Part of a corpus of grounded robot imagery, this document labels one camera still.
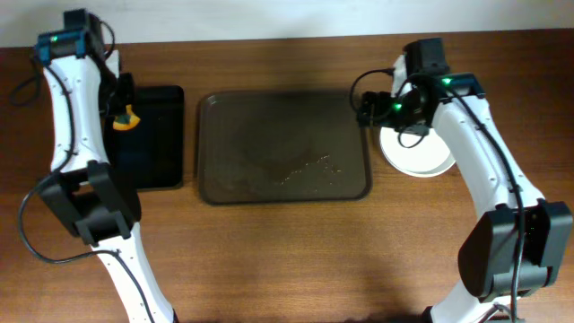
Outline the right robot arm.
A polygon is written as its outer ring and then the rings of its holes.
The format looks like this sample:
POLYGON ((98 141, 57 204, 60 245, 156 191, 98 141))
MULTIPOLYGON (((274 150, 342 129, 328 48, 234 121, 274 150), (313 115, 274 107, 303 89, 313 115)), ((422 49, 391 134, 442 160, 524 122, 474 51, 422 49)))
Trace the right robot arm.
POLYGON ((407 44, 386 70, 388 92, 351 93, 361 127, 386 127, 419 140, 437 135, 459 168, 477 222, 458 251, 459 281, 422 320, 516 322, 517 303, 553 285, 573 229, 563 202, 549 202, 520 169, 471 73, 454 74, 442 40, 407 44))

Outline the cream white plate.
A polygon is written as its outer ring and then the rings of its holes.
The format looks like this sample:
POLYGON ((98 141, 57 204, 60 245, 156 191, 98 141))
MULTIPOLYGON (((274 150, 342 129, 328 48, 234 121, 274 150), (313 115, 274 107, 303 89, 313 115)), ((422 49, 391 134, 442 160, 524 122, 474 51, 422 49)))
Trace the cream white plate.
POLYGON ((392 128, 382 127, 378 141, 382 154, 397 170, 409 176, 430 178, 449 170, 455 159, 444 141, 431 129, 420 143, 417 135, 399 135, 392 128))

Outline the green yellow sponge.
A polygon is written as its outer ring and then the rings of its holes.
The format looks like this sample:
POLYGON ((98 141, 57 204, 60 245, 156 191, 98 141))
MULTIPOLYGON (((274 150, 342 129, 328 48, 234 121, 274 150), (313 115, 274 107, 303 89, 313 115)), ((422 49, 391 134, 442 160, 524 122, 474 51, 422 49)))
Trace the green yellow sponge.
POLYGON ((123 114, 114 117, 112 128, 116 131, 129 131, 134 129, 141 119, 136 116, 132 105, 126 105, 126 111, 123 114))

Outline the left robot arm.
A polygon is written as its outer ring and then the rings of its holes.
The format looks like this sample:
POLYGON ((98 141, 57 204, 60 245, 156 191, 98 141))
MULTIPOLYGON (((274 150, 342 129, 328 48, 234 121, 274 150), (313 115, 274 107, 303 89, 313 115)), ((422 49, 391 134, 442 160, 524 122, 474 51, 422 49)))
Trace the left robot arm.
POLYGON ((64 13, 64 27, 42 33, 36 58, 52 100, 55 146, 50 173, 32 190, 52 214, 90 251, 64 263, 96 257, 132 322, 175 322, 176 311, 162 294, 144 252, 141 204, 113 170, 101 120, 113 117, 128 128, 135 83, 121 70, 119 53, 105 44, 107 23, 86 9, 64 13))

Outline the black water tray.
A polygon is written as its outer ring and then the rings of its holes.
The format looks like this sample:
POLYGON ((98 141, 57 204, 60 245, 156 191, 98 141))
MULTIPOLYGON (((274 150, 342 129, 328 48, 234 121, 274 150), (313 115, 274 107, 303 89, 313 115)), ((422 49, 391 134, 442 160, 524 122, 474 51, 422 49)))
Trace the black water tray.
POLYGON ((109 161, 133 188, 163 190, 183 183, 185 95, 177 85, 141 87, 133 111, 137 126, 120 131, 113 119, 104 124, 109 161))

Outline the brown serving tray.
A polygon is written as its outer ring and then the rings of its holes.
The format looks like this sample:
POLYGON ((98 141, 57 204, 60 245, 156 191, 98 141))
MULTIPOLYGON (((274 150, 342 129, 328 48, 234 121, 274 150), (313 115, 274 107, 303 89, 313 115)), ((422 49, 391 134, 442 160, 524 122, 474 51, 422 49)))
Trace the brown serving tray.
POLYGON ((372 188, 368 141, 345 90, 205 97, 196 174, 209 205, 354 201, 372 188))

